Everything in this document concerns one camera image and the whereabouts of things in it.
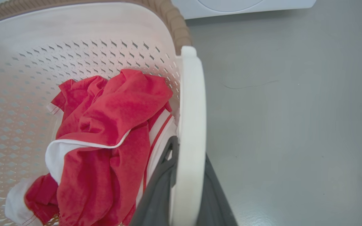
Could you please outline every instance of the gray floor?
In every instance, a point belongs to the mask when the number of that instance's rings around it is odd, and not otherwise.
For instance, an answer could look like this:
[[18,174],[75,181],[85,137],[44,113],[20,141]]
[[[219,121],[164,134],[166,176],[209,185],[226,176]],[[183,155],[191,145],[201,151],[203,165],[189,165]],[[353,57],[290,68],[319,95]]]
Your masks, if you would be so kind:
[[239,225],[362,225],[362,1],[187,23]]

